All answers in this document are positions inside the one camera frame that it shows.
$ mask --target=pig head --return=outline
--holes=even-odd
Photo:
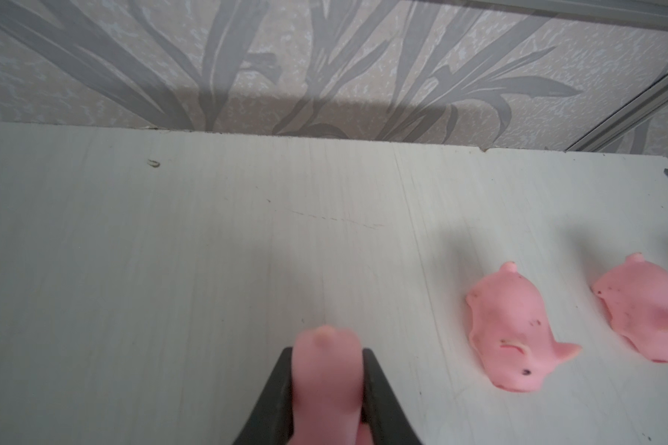
[[[668,272],[642,254],[606,272],[591,286],[606,304],[611,328],[654,362],[668,362]]]
[[[362,348],[354,332],[321,326],[297,336],[289,445],[371,445],[369,427],[360,421],[363,396]]]
[[[472,309],[470,344],[500,389],[536,391],[557,365],[581,351],[554,340],[541,294],[515,263],[482,278],[466,301]]]

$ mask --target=rubber pig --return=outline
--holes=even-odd
[[[557,365],[581,351],[554,341],[542,295],[511,261],[482,278],[465,300],[472,309],[470,344],[500,389],[536,391]]]
[[[353,331],[325,325],[297,336],[288,445],[372,445],[369,426],[361,423],[363,397],[362,347]]]
[[[606,304],[611,328],[643,357],[668,362],[668,272],[631,254],[591,286]]]

